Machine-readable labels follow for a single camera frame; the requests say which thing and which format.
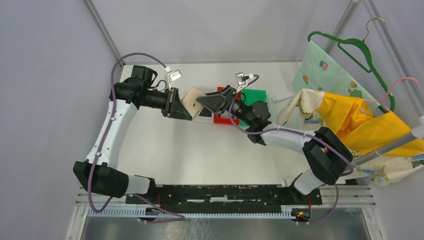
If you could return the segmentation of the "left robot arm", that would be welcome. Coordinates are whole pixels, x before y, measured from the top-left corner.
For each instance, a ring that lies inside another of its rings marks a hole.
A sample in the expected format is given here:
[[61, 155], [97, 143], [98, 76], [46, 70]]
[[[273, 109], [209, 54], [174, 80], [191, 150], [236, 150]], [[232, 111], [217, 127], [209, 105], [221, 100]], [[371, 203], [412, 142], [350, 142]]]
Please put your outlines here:
[[153, 88], [158, 73], [146, 66], [133, 65], [130, 77], [114, 84], [105, 121], [99, 136], [84, 161], [76, 161], [73, 173], [87, 192], [113, 198], [138, 194], [145, 204], [157, 198], [155, 180], [128, 175], [117, 170], [119, 154], [130, 123], [140, 107], [159, 109], [164, 117], [191, 121], [177, 88]]

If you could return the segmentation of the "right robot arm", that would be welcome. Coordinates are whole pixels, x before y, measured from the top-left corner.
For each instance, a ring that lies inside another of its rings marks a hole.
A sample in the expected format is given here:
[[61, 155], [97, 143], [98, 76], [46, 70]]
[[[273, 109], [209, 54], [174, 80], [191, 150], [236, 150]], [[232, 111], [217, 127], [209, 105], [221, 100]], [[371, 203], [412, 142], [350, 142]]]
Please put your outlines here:
[[308, 170], [290, 184], [289, 199], [302, 204], [309, 194], [323, 185], [335, 185], [342, 176], [353, 172], [353, 156], [341, 140], [327, 127], [318, 130], [297, 130], [272, 123], [268, 104], [256, 101], [247, 105], [237, 98], [231, 86], [196, 97], [196, 101], [212, 113], [228, 112], [248, 125], [241, 129], [254, 144], [276, 146], [304, 155]]

